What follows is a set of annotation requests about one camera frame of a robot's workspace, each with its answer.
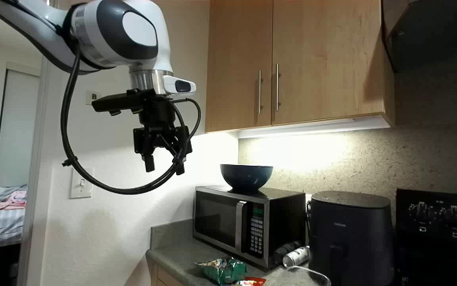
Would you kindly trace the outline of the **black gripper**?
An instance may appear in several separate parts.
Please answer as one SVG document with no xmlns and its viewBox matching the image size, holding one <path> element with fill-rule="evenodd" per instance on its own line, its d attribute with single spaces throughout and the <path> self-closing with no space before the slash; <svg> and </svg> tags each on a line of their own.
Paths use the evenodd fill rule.
<svg viewBox="0 0 457 286">
<path fill-rule="evenodd" d="M 172 98 L 158 95 L 155 90 L 131 89 L 124 93 L 97 98 L 93 101 L 93 108 L 112 116 L 129 109 L 139 116 L 140 127 L 134 130 L 134 147 L 144 157 L 147 171 L 156 170 L 155 149 L 166 147 L 175 155 L 175 173 L 185 173 L 190 151 L 188 127 L 175 124 L 180 114 Z"/>
</svg>

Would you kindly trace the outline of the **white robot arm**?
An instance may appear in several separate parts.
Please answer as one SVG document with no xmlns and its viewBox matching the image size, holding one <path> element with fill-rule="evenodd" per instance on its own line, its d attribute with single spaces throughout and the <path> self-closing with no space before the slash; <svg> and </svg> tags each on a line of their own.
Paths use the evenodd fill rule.
<svg viewBox="0 0 457 286">
<path fill-rule="evenodd" d="M 61 9 L 45 0 L 0 0 L 0 19 L 64 71 L 129 68 L 132 87 L 96 100 L 93 108 L 140 116 L 134 146 L 148 170 L 158 147 L 177 157 L 190 151 L 188 130 L 175 124 L 174 97 L 196 92 L 197 84 L 174 74 L 169 27 L 158 3 L 88 0 Z"/>
</svg>

